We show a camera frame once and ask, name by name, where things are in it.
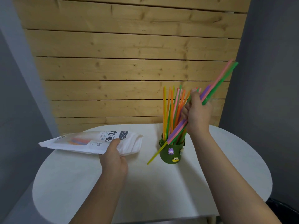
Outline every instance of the green cup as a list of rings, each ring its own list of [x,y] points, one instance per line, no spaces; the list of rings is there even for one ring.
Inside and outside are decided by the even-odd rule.
[[[161,139],[159,141],[160,147],[164,145],[165,141]],[[160,152],[161,159],[168,164],[176,164],[181,160],[181,154],[183,152],[183,147],[185,146],[185,140],[179,145],[166,145]]]

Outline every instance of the person's left arm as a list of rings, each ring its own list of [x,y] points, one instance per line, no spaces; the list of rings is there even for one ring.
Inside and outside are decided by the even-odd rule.
[[[126,159],[116,148],[119,142],[113,140],[100,155],[102,174],[69,224],[111,223],[128,172]]]

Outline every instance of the black trash bag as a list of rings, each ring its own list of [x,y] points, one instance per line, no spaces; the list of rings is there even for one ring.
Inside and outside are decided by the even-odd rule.
[[[289,205],[269,198],[266,204],[271,208],[282,224],[299,224],[299,212]]]

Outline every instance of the person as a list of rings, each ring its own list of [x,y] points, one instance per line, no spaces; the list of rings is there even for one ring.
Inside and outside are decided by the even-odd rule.
[[[188,118],[187,132],[207,180],[215,204],[226,224],[281,224],[279,219],[234,168],[209,132],[212,105],[202,105],[199,93],[191,93],[191,102],[182,110]],[[120,140],[110,143],[100,155],[102,174],[92,191],[77,211],[70,224],[111,223],[124,186],[128,165],[116,147]]]

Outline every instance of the packaging bag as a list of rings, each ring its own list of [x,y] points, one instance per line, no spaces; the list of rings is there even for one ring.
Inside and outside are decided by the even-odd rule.
[[[104,154],[110,142],[119,138],[117,146],[121,156],[139,152],[142,143],[142,135],[130,131],[89,131],[71,133],[44,142],[41,147],[70,150],[92,154]]]

